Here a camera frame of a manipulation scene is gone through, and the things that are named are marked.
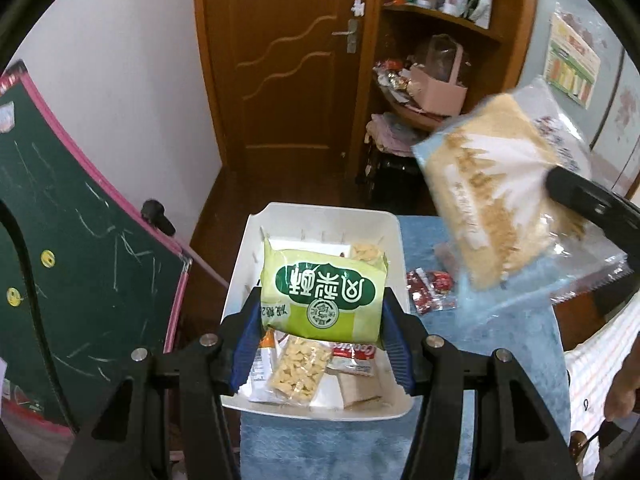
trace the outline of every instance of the peanut candy bar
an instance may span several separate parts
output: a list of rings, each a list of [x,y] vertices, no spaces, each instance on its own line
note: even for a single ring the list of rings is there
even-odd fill
[[[308,404],[314,398],[332,349],[318,341],[289,336],[270,385],[290,400]]]

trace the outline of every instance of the wooden shelf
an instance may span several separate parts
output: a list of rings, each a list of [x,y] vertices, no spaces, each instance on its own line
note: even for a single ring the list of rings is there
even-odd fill
[[[391,95],[389,88],[380,86],[378,84],[378,76],[375,72],[373,73],[373,84],[378,88],[378,90],[380,90],[380,93],[386,99],[386,102],[389,104],[395,114],[398,115],[409,126],[418,128],[419,130],[422,130],[424,132],[432,132],[442,124],[442,121],[429,116],[424,116],[417,112],[412,112],[411,110],[409,110],[409,108],[402,106]]]
[[[475,23],[470,22],[469,20],[465,20],[463,18],[456,18],[455,16],[451,16],[450,14],[445,14],[444,12],[440,12],[439,10],[433,9],[425,9],[423,7],[419,7],[411,4],[404,5],[396,5],[396,4],[384,4],[382,6],[384,10],[396,10],[400,12],[415,12],[416,14],[423,14],[424,16],[430,16],[436,20],[442,20],[443,22],[455,23],[460,27],[468,28],[482,36],[490,38],[491,40],[501,42],[502,37],[499,34],[496,34],[491,29],[486,29],[482,27],[478,27]]]

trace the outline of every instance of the pink box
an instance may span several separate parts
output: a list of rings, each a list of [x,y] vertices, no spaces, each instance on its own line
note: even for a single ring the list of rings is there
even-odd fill
[[[407,91],[424,111],[446,116],[460,115],[466,97],[466,87],[456,84],[462,52],[462,47],[458,45],[448,82],[434,79],[417,65],[411,67]]]

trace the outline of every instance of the striped cloth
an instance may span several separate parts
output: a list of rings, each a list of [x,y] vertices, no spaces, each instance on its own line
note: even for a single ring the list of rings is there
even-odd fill
[[[604,421],[604,401],[614,375],[640,332],[640,292],[611,321],[574,350],[564,353],[571,377],[571,431],[588,438]],[[583,476],[593,473],[600,461],[595,438],[584,457]]]

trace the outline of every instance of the chalkboard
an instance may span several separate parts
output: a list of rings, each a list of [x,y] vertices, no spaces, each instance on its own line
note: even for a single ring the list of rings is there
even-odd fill
[[[81,424],[133,349],[171,346],[190,260],[91,165],[26,72],[10,83],[0,80],[0,129],[8,129],[2,119],[11,108],[15,117],[0,133],[0,198],[24,235],[56,379]],[[5,394],[63,424],[25,295],[14,246],[0,229]]]

